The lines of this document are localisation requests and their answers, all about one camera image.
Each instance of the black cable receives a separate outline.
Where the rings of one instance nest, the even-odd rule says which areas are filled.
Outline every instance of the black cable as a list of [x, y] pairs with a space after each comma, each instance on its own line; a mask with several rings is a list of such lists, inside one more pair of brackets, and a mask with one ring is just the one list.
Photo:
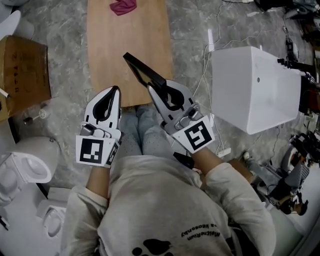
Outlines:
[[226, 3], [232, 3], [232, 4], [245, 4], [245, 5], [250, 4], [250, 2], [233, 2], [233, 1], [227, 1], [227, 0], [221, 0], [221, 1]]
[[269, 187], [270, 186], [277, 186], [277, 185], [276, 184], [271, 184], [271, 185], [266, 187], [266, 197], [268, 198], [270, 204], [272, 204], [274, 207], [278, 208], [277, 205], [270, 200], [270, 197], [269, 197]]
[[269, 162], [270, 162], [271, 165], [272, 165], [271, 159], [272, 159], [272, 158], [275, 156], [275, 154], [276, 154], [276, 152], [275, 152], [276, 143], [277, 143], [277, 141], [278, 141], [278, 136], [279, 136], [279, 134], [280, 134], [280, 128], [279, 128], [279, 126], [277, 126], [276, 128], [278, 129], [278, 133], [277, 133], [277, 135], [276, 135], [276, 139], [275, 139], [274, 146], [273, 146], [273, 149], [272, 149], [273, 155], [272, 155], [272, 156], [270, 157], [270, 159], [269, 159]]

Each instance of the wooden table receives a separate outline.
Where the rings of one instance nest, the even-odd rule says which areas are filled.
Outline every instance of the wooden table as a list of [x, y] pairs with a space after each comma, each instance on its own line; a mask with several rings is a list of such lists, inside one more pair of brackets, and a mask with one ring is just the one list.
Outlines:
[[119, 86], [121, 106], [150, 103], [123, 55], [129, 52], [166, 79], [173, 78], [173, 59], [165, 0], [137, 0], [137, 8], [117, 16], [115, 0], [88, 0], [88, 60], [93, 89]]

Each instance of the pink cloth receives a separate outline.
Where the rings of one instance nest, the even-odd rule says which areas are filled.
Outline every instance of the pink cloth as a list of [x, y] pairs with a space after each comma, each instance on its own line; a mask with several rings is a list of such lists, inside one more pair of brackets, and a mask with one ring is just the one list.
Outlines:
[[117, 0], [110, 4], [110, 9], [118, 16], [130, 13], [137, 8], [137, 0]]

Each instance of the concrete floor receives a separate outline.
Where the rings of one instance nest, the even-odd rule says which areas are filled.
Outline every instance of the concrete floor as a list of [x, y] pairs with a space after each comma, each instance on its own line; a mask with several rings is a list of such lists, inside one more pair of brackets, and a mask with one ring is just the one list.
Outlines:
[[[174, 62], [174, 80], [188, 86], [192, 92], [196, 89], [203, 73], [204, 49], [208, 44], [208, 29], [212, 29], [215, 40], [220, 40], [215, 48], [241, 46], [262, 46], [263, 50], [279, 58], [286, 57], [283, 25], [289, 30], [291, 39], [299, 49], [299, 61], [313, 63], [313, 51], [301, 39], [299, 25], [293, 20], [283, 20], [281, 8], [262, 13], [254, 3], [227, 3], [221, 0], [166, 0], [170, 23], [171, 45]], [[77, 164], [76, 135], [80, 132], [84, 109], [90, 99], [96, 95], [91, 87], [87, 57], [87, 0], [30, 0], [20, 8], [22, 15], [35, 25], [33, 40], [48, 46], [48, 66], [52, 98], [47, 102], [51, 115], [46, 120], [37, 119], [32, 126], [24, 126], [23, 118], [36, 116], [40, 106], [34, 106], [14, 118], [20, 137], [50, 136], [61, 147], [61, 157], [50, 186], [71, 188], [87, 182], [90, 167]], [[208, 68], [206, 79], [212, 81]], [[202, 110], [208, 114], [209, 97], [204, 81], [196, 94]], [[225, 160], [238, 158], [248, 149], [261, 133], [248, 135], [233, 125], [216, 118], [224, 147], [231, 147], [231, 154]], [[251, 153], [261, 162], [273, 156], [277, 166], [282, 159], [290, 135], [302, 125], [303, 118], [297, 117], [282, 127], [263, 132]], [[214, 152], [218, 147], [218, 138], [210, 145]], [[183, 150], [177, 143], [177, 151]]]

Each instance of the white plastic container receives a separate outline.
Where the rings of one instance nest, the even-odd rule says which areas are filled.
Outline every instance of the white plastic container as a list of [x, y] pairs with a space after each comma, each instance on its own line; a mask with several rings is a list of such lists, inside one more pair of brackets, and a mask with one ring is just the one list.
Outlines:
[[48, 183], [55, 174], [60, 147], [49, 137], [29, 137], [8, 153], [0, 164], [0, 206], [11, 204], [27, 183]]
[[212, 53], [212, 112], [248, 134], [295, 119], [300, 71], [252, 46]]
[[35, 26], [21, 17], [21, 12], [16, 10], [2, 23], [0, 23], [0, 40], [7, 35], [15, 35], [21, 38], [32, 39]]

